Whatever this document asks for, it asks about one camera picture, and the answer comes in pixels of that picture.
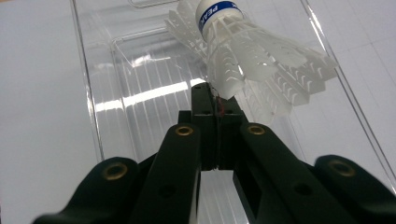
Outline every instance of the white surface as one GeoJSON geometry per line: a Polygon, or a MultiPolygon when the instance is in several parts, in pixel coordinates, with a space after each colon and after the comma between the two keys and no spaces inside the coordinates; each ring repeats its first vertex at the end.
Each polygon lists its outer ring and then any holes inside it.
{"type": "Polygon", "coordinates": [[[96,164],[68,0],[0,3],[4,224],[62,209],[96,164]]]}
{"type": "Polygon", "coordinates": [[[396,171],[396,1],[309,1],[396,171]]]}

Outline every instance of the shuttlecock cork base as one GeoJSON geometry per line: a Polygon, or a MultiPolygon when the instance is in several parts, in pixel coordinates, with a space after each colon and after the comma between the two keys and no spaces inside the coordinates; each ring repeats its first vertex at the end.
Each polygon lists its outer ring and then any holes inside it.
{"type": "Polygon", "coordinates": [[[309,103],[336,77],[332,59],[244,19],[234,0],[181,0],[166,27],[202,57],[207,81],[220,97],[243,91],[249,103],[271,111],[266,120],[309,103]]]}

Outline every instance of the brass insert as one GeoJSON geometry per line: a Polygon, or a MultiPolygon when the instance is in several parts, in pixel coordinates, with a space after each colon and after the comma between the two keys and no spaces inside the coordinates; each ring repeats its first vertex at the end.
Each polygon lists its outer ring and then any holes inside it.
{"type": "Polygon", "coordinates": [[[122,162],[114,162],[109,164],[103,171],[103,178],[106,180],[118,180],[126,175],[128,167],[122,162]]]}
{"type": "Polygon", "coordinates": [[[260,127],[260,126],[257,126],[257,125],[249,126],[249,127],[247,128],[247,130],[248,130],[250,133],[257,134],[257,135],[259,135],[259,134],[264,134],[264,133],[265,133],[264,128],[262,128],[262,127],[260,127]]]}
{"type": "Polygon", "coordinates": [[[176,133],[180,136],[187,136],[194,132],[189,126],[181,126],[176,129],[176,133]]]}

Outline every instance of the transparent plastic tray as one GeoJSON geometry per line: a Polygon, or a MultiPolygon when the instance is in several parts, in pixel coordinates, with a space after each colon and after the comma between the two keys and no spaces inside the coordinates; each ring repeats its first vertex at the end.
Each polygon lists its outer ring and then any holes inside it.
{"type": "MultiPolygon", "coordinates": [[[[88,101],[98,160],[128,157],[142,161],[158,151],[179,110],[191,109],[191,86],[202,81],[205,65],[179,44],[163,22],[173,0],[71,0],[86,68],[88,101]]],[[[306,1],[238,0],[249,19],[309,48],[331,53],[306,1]]],[[[349,158],[392,189],[394,176],[340,78],[311,97],[309,105],[275,118],[271,128],[302,161],[322,155],[349,158]]],[[[238,97],[250,121],[256,107],[238,97]]],[[[232,172],[202,174],[200,223],[247,223],[232,172]]]]}

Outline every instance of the screw hole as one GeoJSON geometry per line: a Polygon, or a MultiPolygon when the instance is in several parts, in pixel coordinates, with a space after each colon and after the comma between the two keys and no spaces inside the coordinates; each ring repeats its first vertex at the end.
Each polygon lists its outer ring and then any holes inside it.
{"type": "Polygon", "coordinates": [[[194,130],[188,126],[178,127],[176,129],[176,133],[181,136],[187,136],[194,132],[194,130]]]}
{"type": "Polygon", "coordinates": [[[248,130],[250,133],[253,133],[253,134],[264,134],[264,133],[265,133],[264,128],[262,128],[262,127],[260,127],[260,126],[257,126],[257,125],[249,126],[249,127],[247,128],[247,130],[248,130]]]}
{"type": "Polygon", "coordinates": [[[349,164],[339,161],[333,160],[329,162],[329,166],[339,175],[351,177],[356,174],[355,169],[353,169],[349,164]]]}
{"type": "Polygon", "coordinates": [[[102,175],[106,180],[117,180],[122,178],[128,172],[128,167],[122,162],[114,162],[109,164],[102,175]]]}
{"type": "Polygon", "coordinates": [[[301,194],[303,196],[309,196],[312,194],[312,189],[303,183],[298,183],[298,184],[294,185],[293,189],[295,192],[297,192],[298,194],[301,194]]]}

